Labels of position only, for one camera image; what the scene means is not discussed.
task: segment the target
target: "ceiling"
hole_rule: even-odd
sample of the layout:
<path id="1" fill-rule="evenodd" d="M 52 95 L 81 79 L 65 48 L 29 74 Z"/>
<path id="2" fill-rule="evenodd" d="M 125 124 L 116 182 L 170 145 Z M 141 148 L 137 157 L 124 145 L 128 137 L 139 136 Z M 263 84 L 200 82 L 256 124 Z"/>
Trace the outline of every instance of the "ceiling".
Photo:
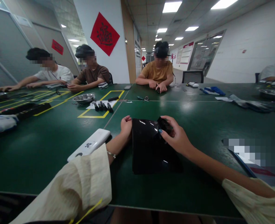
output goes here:
<path id="1" fill-rule="evenodd" d="M 173 50 L 271 0 L 238 0 L 230 7 L 218 10 L 210 9 L 219 0 L 166 0 L 177 1 L 182 1 L 177 12 L 162 13 L 165 0 L 125 0 L 142 39 L 142 48 L 147 52 L 152 52 L 159 28 L 167 28 L 167 32 L 158 33 L 157 38 L 174 44 L 170 46 L 170 50 Z M 199 28 L 195 31 L 185 31 L 190 26 Z"/>
<path id="2" fill-rule="evenodd" d="M 37 3 L 44 5 L 57 15 L 58 22 L 66 26 L 62 28 L 67 38 L 79 40 L 79 42 L 69 41 L 71 46 L 87 44 L 85 34 L 82 30 L 81 23 L 73 3 L 73 0 L 35 0 Z"/>

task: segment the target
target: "bulletin board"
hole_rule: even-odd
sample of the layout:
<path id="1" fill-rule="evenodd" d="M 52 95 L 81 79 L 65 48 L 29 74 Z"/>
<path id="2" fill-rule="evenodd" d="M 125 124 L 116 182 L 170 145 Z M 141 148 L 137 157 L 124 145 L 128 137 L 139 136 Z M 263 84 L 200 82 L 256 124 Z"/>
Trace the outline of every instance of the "bulletin board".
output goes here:
<path id="1" fill-rule="evenodd" d="M 181 55 L 182 55 L 182 48 L 178 50 L 176 64 L 180 63 Z"/>
<path id="2" fill-rule="evenodd" d="M 192 48 L 193 48 L 193 43 L 194 42 L 184 45 L 182 52 L 181 52 L 180 64 L 188 64 L 189 63 L 189 59 L 190 59 Z"/>

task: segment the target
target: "green workbench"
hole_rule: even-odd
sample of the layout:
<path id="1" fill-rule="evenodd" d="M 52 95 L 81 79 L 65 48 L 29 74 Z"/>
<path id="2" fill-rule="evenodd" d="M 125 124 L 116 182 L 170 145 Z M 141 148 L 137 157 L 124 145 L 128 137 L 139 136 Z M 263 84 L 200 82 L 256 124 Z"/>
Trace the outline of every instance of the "green workbench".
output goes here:
<path id="1" fill-rule="evenodd" d="M 72 98 L 76 94 L 63 89 L 61 96 L 50 97 L 53 108 L 22 121 L 14 131 L 1 133 L 0 192 L 39 194 L 92 133 L 104 128 L 115 137 L 126 115 L 151 120 L 157 120 L 160 115 L 174 117 L 195 147 L 245 175 L 221 140 L 275 138 L 274 112 L 260 114 L 244 110 L 185 85 L 169 87 L 162 94 L 136 84 L 123 91 L 124 86 L 126 84 L 116 84 L 104 90 L 95 88 L 84 92 L 95 94 L 96 100 L 113 96 L 127 99 L 115 104 L 113 114 L 88 111 L 87 106 L 75 105 Z M 234 93 L 244 100 L 265 101 L 259 98 L 258 89 L 265 87 L 262 85 L 217 86 L 227 95 Z M 38 91 L 50 93 L 46 89 L 32 90 L 35 95 L 43 94 Z M 137 96 L 148 96 L 150 102 L 139 101 Z M 7 108 L 6 104 L 14 107 L 23 103 L 27 102 L 14 99 L 0 103 L 0 111 Z M 134 175 L 132 146 L 128 145 L 111 165 L 111 205 L 241 218 L 219 183 L 187 159 L 181 156 L 180 159 L 184 166 L 182 174 Z"/>

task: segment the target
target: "metal bowl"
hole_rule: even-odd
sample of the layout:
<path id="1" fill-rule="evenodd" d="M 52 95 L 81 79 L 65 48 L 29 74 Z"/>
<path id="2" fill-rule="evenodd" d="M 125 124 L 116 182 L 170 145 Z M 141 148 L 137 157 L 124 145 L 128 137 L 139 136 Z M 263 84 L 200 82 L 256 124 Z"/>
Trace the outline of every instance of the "metal bowl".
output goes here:
<path id="1" fill-rule="evenodd" d="M 79 104 L 90 104 L 91 102 L 93 102 L 94 98 L 95 98 L 94 94 L 88 93 L 88 94 L 76 96 L 73 98 L 73 100 Z"/>
<path id="2" fill-rule="evenodd" d="M 259 94 L 262 98 L 275 100 L 275 90 L 259 90 Z"/>

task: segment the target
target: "screwdriver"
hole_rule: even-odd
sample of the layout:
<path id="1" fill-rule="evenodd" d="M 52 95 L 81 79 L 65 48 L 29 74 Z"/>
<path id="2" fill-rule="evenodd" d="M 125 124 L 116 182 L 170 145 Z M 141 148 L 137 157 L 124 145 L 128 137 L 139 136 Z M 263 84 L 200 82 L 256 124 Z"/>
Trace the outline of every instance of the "screwdriver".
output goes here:
<path id="1" fill-rule="evenodd" d="M 140 96 L 137 96 L 137 98 L 138 98 L 139 100 L 147 101 L 147 100 L 145 100 L 144 98 L 142 98 L 142 97 L 140 97 Z"/>

